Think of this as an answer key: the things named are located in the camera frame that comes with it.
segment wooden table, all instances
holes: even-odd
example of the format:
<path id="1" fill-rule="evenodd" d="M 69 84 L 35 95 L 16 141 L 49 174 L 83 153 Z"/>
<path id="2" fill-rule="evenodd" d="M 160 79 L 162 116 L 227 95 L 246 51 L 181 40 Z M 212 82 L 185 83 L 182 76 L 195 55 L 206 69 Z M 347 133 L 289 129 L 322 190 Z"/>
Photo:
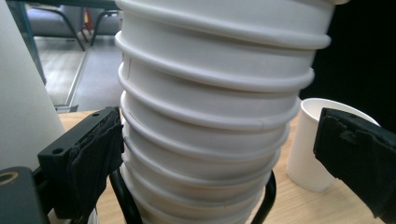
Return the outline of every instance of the wooden table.
<path id="1" fill-rule="evenodd" d="M 59 117 L 66 130 L 69 130 L 91 113 L 68 113 L 60 114 Z M 282 147 L 280 160 L 274 168 L 276 201 L 264 223 L 383 223 L 380 219 L 375 219 L 369 208 L 340 180 L 336 180 L 330 189 L 322 193 L 302 189 L 290 181 L 285 166 L 297 120 L 295 118 L 290 122 L 290 136 Z M 97 210 L 101 224 L 124 223 L 108 181 Z"/>

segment white paper cup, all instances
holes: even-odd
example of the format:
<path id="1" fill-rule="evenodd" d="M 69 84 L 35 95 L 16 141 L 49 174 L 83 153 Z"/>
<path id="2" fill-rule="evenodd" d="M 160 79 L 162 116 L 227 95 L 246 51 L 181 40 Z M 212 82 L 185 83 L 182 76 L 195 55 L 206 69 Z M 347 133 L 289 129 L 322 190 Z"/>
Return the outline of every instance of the white paper cup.
<path id="1" fill-rule="evenodd" d="M 150 222 L 144 220 L 144 223 L 190 223 L 190 218 L 193 218 L 195 222 L 201 221 L 205 224 L 245 223 L 262 195 L 259 190 L 246 198 L 244 202 L 225 203 L 226 205 L 208 203 L 204 206 L 196 206 L 195 201 L 178 203 L 178 198 L 163 195 L 161 187 L 152 186 L 135 172 L 131 165 L 128 166 L 128 163 L 121 166 L 121 172 L 126 186 L 134 195 L 139 212 L 150 213 L 148 217 Z"/>
<path id="2" fill-rule="evenodd" d="M 182 203 L 229 206 L 262 190 L 278 153 L 262 168 L 256 159 L 274 153 L 285 136 L 299 109 L 298 91 L 314 78 L 315 52 L 331 42 L 325 33 L 332 1 L 202 3 L 116 0 L 124 12 L 116 44 L 125 54 L 119 72 L 126 92 L 121 109 L 130 124 L 125 133 L 141 136 L 124 135 L 125 154 L 131 154 L 125 164 L 133 165 L 132 180 L 142 176 L 149 183 L 128 188 L 149 223 L 245 223 L 248 216 L 228 214 L 231 207 L 217 218 L 215 210 L 184 212 L 191 204 Z M 183 199 L 180 211 L 168 211 L 175 203 L 164 198 L 153 203 L 164 192 Z"/>
<path id="3" fill-rule="evenodd" d="M 349 105 L 319 98 L 305 99 L 301 102 L 299 121 L 286 172 L 298 186 L 315 192 L 327 189 L 334 181 L 334 177 L 315 158 L 313 152 L 318 121 L 323 107 L 346 111 L 378 125 L 374 119 Z"/>

